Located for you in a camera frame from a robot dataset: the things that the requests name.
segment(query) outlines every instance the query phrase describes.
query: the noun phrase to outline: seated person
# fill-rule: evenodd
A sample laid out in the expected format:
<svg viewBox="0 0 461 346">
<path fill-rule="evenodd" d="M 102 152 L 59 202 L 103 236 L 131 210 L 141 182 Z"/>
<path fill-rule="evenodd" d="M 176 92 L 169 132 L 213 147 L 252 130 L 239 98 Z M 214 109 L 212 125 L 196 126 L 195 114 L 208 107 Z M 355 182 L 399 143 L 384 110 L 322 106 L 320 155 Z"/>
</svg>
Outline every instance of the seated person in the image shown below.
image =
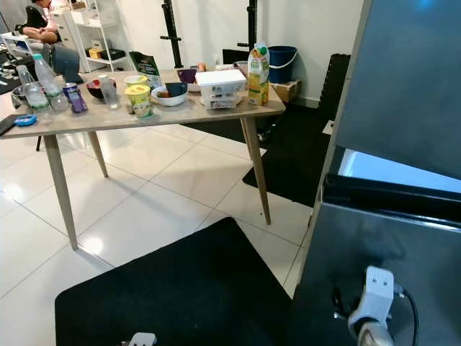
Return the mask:
<svg viewBox="0 0 461 346">
<path fill-rule="evenodd" d="M 56 43 L 61 41 L 59 36 L 58 26 L 53 19 L 53 12 L 57 9 L 70 9 L 66 0 L 32 0 L 32 3 L 43 8 L 46 19 L 48 21 L 46 27 L 24 27 L 22 30 L 24 35 L 27 35 L 43 43 Z"/>
</svg>

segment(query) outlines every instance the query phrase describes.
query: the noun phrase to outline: soda can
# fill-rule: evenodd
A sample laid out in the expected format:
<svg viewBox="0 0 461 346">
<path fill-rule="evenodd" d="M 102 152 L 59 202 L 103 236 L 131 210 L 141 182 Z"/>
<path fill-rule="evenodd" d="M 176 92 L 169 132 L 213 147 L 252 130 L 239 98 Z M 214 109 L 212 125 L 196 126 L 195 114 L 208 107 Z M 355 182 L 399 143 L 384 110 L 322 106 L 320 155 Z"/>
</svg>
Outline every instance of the soda can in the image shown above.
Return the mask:
<svg viewBox="0 0 461 346">
<path fill-rule="evenodd" d="M 63 87 L 63 93 L 71 104 L 72 112 L 82 113 L 88 110 L 85 100 L 81 96 L 79 87 L 76 83 L 65 83 Z"/>
</svg>

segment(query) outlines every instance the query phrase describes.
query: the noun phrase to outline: white bowl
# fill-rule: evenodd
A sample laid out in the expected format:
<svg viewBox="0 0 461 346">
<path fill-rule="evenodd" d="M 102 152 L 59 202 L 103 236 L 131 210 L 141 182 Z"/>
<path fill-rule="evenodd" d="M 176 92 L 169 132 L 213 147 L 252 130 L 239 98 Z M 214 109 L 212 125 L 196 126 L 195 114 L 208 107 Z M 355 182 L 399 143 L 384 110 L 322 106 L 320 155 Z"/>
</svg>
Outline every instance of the white bowl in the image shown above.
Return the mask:
<svg viewBox="0 0 461 346">
<path fill-rule="evenodd" d="M 199 92 L 200 91 L 200 85 L 197 83 L 187 84 L 187 91 L 188 92 Z"/>
<path fill-rule="evenodd" d="M 156 100 L 160 105 L 163 106 L 177 106 L 183 103 L 187 98 L 187 92 L 183 93 L 183 95 L 179 95 L 176 97 L 157 97 L 158 92 L 166 92 L 166 86 L 158 86 L 151 92 L 151 96 L 154 100 Z"/>
</svg>

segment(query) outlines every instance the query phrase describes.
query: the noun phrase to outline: table leg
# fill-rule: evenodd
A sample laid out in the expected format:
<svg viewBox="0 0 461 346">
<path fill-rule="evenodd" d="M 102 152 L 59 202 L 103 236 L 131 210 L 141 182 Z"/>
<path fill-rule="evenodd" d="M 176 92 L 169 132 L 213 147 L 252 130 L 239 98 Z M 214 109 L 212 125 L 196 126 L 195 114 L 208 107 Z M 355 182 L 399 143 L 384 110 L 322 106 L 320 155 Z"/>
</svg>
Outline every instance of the table leg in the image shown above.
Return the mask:
<svg viewBox="0 0 461 346">
<path fill-rule="evenodd" d="M 96 154 L 96 158 L 98 159 L 99 166 L 101 167 L 102 174 L 107 178 L 109 175 L 107 174 L 106 164 L 104 163 L 104 157 L 102 157 L 101 146 L 99 145 L 98 135 L 95 131 L 88 132 L 89 140 L 91 141 L 91 146 L 93 147 L 94 153 Z"/>
<path fill-rule="evenodd" d="M 73 224 L 71 200 L 69 199 L 69 191 L 67 190 L 66 176 L 64 175 L 58 140 L 56 139 L 56 135 L 43 136 L 43 139 L 45 141 L 46 154 L 50 162 L 51 174 L 55 183 L 56 195 L 58 196 L 67 234 L 71 241 L 72 249 L 77 250 L 77 235 L 75 233 L 75 225 Z"/>
<path fill-rule="evenodd" d="M 264 217 L 266 218 L 267 224 L 270 225 L 271 215 L 269 212 L 269 201 L 267 200 L 266 180 L 264 178 L 261 153 L 259 152 L 258 134 L 256 133 L 254 117 L 243 119 L 242 125 L 243 133 L 246 132 L 246 140 L 250 151 L 250 157 L 253 161 L 254 175 L 256 176 L 256 183 L 258 184 Z"/>
<path fill-rule="evenodd" d="M 245 120 L 243 120 L 242 117 L 240 118 L 240 124 L 242 125 L 243 137 L 245 137 L 245 143 L 246 143 L 246 146 L 248 147 L 248 152 L 250 153 L 250 159 L 252 160 L 250 145 L 248 144 L 248 134 L 246 133 Z"/>
</svg>

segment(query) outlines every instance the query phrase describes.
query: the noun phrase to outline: black cable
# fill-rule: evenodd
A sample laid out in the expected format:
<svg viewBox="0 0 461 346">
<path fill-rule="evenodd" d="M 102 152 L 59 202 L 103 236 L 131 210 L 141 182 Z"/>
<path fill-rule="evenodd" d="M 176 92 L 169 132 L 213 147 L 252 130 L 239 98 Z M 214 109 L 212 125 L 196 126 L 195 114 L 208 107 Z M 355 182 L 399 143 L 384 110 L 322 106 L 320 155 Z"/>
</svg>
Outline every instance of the black cable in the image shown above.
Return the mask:
<svg viewBox="0 0 461 346">
<path fill-rule="evenodd" d="M 419 316 L 418 316 L 418 309 L 416 308 L 416 303 L 413 300 L 411 294 L 404 288 L 402 294 L 410 301 L 411 310 L 413 312 L 413 342 L 411 343 L 412 346 L 416 346 L 418 344 L 418 334 L 419 334 Z"/>
</svg>

